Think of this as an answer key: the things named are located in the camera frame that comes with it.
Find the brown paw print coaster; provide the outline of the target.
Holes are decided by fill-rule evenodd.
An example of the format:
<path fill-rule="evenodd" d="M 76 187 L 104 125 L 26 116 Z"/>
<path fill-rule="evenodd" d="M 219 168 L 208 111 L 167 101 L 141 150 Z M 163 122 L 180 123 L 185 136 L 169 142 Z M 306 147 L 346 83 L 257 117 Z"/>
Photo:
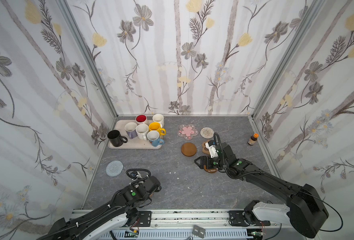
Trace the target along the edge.
<path fill-rule="evenodd" d="M 208 140 L 202 143 L 202 152 L 206 155 L 210 155 L 209 147 L 213 145 L 213 140 Z"/>

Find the dark brown glossy round coaster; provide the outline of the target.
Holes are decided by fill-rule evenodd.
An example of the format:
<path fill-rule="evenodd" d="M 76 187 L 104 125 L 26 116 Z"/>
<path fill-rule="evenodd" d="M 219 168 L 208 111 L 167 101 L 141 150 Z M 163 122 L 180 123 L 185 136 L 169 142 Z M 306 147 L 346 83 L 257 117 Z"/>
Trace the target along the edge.
<path fill-rule="evenodd" d="M 207 173 L 210 173 L 210 174 L 214 174 L 218 171 L 218 169 L 211 167 L 211 166 L 204 165 L 204 171 L 206 171 Z"/>

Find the brown round wooden coaster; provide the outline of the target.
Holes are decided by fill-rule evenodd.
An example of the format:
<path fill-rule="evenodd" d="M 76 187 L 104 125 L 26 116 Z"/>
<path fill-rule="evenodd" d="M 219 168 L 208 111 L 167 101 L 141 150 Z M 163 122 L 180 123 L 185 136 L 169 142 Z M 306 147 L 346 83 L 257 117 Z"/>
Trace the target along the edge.
<path fill-rule="evenodd" d="M 193 143 L 184 143 L 181 147 L 181 152 L 186 157 L 192 157 L 197 153 L 197 147 Z"/>

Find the white braided round coaster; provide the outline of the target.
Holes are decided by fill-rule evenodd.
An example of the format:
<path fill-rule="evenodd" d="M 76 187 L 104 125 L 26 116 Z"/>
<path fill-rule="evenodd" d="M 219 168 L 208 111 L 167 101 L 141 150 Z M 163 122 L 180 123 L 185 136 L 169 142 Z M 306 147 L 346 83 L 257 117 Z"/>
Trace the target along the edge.
<path fill-rule="evenodd" d="M 200 135 L 205 139 L 211 139 L 214 136 L 214 130 L 209 127 L 204 127 L 200 130 Z"/>

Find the pink cherry blossom coaster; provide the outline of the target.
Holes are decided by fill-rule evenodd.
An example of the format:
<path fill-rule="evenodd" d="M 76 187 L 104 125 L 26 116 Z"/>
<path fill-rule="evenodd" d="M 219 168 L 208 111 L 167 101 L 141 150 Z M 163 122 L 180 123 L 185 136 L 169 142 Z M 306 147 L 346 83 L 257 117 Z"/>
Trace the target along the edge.
<path fill-rule="evenodd" d="M 193 124 L 180 125 L 178 135 L 186 140 L 191 140 L 198 135 L 198 130 Z"/>

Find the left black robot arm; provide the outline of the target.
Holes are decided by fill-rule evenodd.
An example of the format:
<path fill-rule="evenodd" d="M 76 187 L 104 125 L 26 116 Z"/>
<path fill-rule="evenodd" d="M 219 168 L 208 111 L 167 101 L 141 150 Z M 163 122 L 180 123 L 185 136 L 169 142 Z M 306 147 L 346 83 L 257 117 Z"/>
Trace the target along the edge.
<path fill-rule="evenodd" d="M 115 227 L 129 227 L 139 218 L 139 208 L 162 189 L 155 176 L 146 176 L 114 193 L 112 198 L 97 209 L 68 222 L 56 221 L 48 234 L 40 240 L 92 240 Z"/>

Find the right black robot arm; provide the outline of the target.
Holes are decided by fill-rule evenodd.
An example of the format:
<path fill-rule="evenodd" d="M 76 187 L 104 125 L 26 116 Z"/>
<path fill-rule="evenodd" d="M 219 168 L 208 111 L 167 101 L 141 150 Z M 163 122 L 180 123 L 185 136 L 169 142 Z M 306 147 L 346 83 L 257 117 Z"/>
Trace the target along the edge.
<path fill-rule="evenodd" d="M 247 212 L 257 221 L 271 221 L 292 226 L 306 238 L 313 239 L 329 218 L 328 203 L 323 201 L 314 187 L 293 184 L 275 177 L 246 159 L 238 159 L 218 133 L 206 142 L 209 155 L 200 156 L 194 163 L 208 173 L 214 170 L 225 173 L 233 180 L 251 183 L 275 196 L 283 205 L 250 203 Z"/>

